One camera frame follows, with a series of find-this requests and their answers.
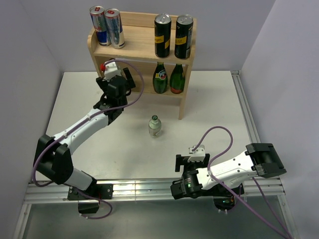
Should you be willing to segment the green bottle with label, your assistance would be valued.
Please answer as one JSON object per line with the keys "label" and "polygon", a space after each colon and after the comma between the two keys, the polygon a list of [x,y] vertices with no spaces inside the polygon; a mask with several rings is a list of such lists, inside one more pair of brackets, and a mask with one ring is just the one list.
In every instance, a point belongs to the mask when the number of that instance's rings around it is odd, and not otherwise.
{"label": "green bottle with label", "polygon": [[157,62],[156,69],[153,74],[153,88],[158,94],[166,92],[168,84],[168,76],[163,62]]}

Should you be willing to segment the clear soda bottle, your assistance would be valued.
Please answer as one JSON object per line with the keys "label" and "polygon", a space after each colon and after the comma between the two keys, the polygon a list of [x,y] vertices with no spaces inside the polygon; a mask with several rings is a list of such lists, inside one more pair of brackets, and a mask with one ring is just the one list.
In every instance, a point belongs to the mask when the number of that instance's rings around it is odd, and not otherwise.
{"label": "clear soda bottle", "polygon": [[158,137],[161,131],[161,121],[157,115],[153,115],[149,120],[149,134],[152,137]]}

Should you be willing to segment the dark green glass bottle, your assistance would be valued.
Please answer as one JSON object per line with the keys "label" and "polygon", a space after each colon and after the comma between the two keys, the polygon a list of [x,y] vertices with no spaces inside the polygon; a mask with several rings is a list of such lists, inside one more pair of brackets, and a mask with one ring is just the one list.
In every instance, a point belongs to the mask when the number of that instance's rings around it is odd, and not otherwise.
{"label": "dark green glass bottle", "polygon": [[183,72],[183,66],[181,64],[176,64],[170,76],[170,91],[174,94],[180,94],[183,92],[184,84],[185,76]]}

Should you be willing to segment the black yellow can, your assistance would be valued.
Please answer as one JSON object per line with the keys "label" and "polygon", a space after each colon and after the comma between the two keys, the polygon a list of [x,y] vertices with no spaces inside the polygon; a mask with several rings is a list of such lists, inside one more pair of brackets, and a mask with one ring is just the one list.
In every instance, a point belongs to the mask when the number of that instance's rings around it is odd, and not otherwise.
{"label": "black yellow can", "polygon": [[158,14],[155,25],[155,55],[166,58],[170,53],[171,17],[167,13]]}
{"label": "black yellow can", "polygon": [[193,30],[193,17],[189,14],[180,15],[176,19],[175,57],[187,59],[190,56]]}

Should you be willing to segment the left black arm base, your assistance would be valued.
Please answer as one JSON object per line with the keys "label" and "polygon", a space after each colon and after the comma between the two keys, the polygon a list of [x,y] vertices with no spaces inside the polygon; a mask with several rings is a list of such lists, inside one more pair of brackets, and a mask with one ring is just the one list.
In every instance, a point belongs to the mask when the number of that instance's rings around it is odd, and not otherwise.
{"label": "left black arm base", "polygon": [[113,184],[102,183],[93,186],[86,191],[75,187],[69,187],[67,200],[78,202],[78,212],[81,216],[92,216],[96,214],[103,201],[113,197]]}

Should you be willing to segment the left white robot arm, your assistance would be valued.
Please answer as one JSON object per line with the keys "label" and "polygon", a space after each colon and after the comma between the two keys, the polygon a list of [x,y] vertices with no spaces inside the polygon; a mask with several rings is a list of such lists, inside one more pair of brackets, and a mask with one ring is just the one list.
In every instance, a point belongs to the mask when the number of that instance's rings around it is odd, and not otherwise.
{"label": "left white robot arm", "polygon": [[103,91],[99,101],[85,117],[65,131],[55,136],[43,135],[38,140],[35,153],[34,172],[40,172],[58,185],[79,189],[86,199],[98,195],[97,181],[74,167],[72,154],[93,134],[115,121],[128,103],[127,96],[136,86],[128,68],[120,69],[110,63],[106,69],[105,77],[96,79]]}

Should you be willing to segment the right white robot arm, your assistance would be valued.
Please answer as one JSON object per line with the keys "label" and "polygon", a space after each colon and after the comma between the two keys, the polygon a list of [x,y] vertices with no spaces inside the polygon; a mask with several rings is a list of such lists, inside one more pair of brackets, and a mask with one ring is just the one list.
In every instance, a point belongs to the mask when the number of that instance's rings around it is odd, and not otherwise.
{"label": "right white robot arm", "polygon": [[252,177],[272,178],[286,173],[271,143],[249,144],[238,156],[215,165],[209,165],[209,160],[204,145],[189,148],[187,156],[176,155],[175,171],[182,175],[170,187],[174,199],[229,197],[231,189],[241,193],[239,186]]}

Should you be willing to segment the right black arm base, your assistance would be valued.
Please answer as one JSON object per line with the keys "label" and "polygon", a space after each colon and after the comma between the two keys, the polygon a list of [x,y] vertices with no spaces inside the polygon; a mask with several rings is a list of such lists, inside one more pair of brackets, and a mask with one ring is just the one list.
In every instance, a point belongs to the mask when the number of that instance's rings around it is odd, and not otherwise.
{"label": "right black arm base", "polygon": [[228,213],[231,209],[236,206],[237,199],[227,189],[222,187],[220,184],[212,188],[213,202],[218,212]]}

